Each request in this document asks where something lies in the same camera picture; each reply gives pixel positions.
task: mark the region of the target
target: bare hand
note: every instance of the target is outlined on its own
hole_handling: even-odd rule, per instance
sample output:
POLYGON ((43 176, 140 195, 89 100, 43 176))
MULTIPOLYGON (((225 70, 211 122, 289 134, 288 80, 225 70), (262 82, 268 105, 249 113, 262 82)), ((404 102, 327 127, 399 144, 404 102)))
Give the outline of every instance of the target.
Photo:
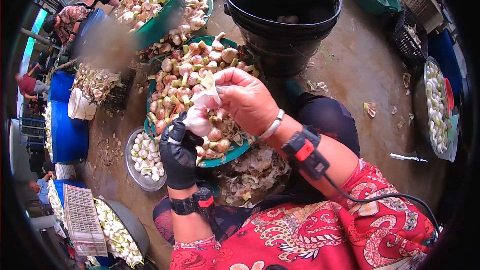
POLYGON ((275 121, 279 107, 267 87, 238 68, 216 72, 213 77, 222 108, 250 135, 262 135, 275 121))

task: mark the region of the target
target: white bucket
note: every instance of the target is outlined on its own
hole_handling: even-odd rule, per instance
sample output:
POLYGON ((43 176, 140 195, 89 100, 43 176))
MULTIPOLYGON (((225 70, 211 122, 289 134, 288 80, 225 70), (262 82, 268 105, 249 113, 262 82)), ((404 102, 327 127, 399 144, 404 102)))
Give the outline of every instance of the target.
POLYGON ((87 98, 82 94, 79 88, 74 88, 71 91, 70 99, 68 100, 68 117, 72 119, 92 120, 97 111, 95 103, 88 103, 87 98))

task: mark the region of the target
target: hand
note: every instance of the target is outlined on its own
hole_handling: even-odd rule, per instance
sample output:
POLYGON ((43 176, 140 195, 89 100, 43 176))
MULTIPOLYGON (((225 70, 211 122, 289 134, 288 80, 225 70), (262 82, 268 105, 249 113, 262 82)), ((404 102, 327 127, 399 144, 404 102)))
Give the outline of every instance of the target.
POLYGON ((172 189, 183 190, 192 187, 197 181, 195 175, 197 149, 204 140, 186 130, 182 122, 187 112, 166 125, 160 138, 160 155, 166 174, 166 184, 172 189))
POLYGON ((213 77, 222 108, 243 130, 260 136, 272 125, 280 109, 259 79, 238 68, 216 72, 213 77))

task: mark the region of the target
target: gloved hand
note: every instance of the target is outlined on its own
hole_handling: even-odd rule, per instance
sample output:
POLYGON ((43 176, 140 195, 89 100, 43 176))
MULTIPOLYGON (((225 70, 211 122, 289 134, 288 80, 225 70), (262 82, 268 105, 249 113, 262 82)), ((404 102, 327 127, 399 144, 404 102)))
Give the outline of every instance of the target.
POLYGON ((160 156, 166 173, 166 184, 176 190, 187 189, 197 180, 195 175, 197 150, 204 140, 187 130, 182 122, 187 112, 168 123, 160 138, 160 156))
POLYGON ((69 57, 71 53, 70 51, 73 48, 73 44, 74 44, 73 41, 68 40, 65 46, 63 46, 62 50, 60 50, 59 55, 69 57))

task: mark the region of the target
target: concrete floor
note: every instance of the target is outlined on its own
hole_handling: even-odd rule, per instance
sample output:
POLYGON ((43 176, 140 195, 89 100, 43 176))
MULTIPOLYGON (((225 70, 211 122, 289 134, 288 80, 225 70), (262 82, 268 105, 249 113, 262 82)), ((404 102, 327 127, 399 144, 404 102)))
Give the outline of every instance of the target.
MULTIPOLYGON (((228 39, 244 44, 231 17, 224 14, 222 0, 214 1, 213 14, 208 21, 209 34, 224 31, 228 39)), ((414 122, 410 126, 408 122, 409 113, 413 111, 412 95, 406 95, 402 83, 402 73, 406 69, 388 47, 379 21, 353 0, 343 0, 337 25, 321 45, 328 49, 332 61, 329 62, 325 49, 326 57, 318 52, 311 59, 313 66, 298 78, 301 85, 307 90, 306 79, 325 82, 331 95, 342 102, 355 119, 361 157, 377 165, 399 192, 419 197, 435 211, 444 185, 446 162, 389 157, 390 153, 409 155, 414 152, 417 134, 414 122), (376 103, 375 118, 363 110, 363 102, 376 103), (398 109, 395 115, 391 113, 393 106, 398 109), (401 116, 406 123, 399 129, 397 123, 401 116)), ((98 109, 90 122, 87 161, 93 167, 83 167, 80 176, 94 196, 120 201, 135 213, 150 237, 148 255, 159 269, 168 269, 172 247, 159 235, 152 219, 153 208, 166 194, 166 189, 153 193, 143 191, 129 176, 123 157, 120 157, 124 140, 133 129, 143 125, 146 114, 147 92, 138 94, 136 84, 144 85, 153 67, 138 66, 135 70, 127 109, 113 117, 98 109), (113 145, 113 133, 122 142, 120 147, 113 145), (109 149, 105 139, 109 139, 109 149)))

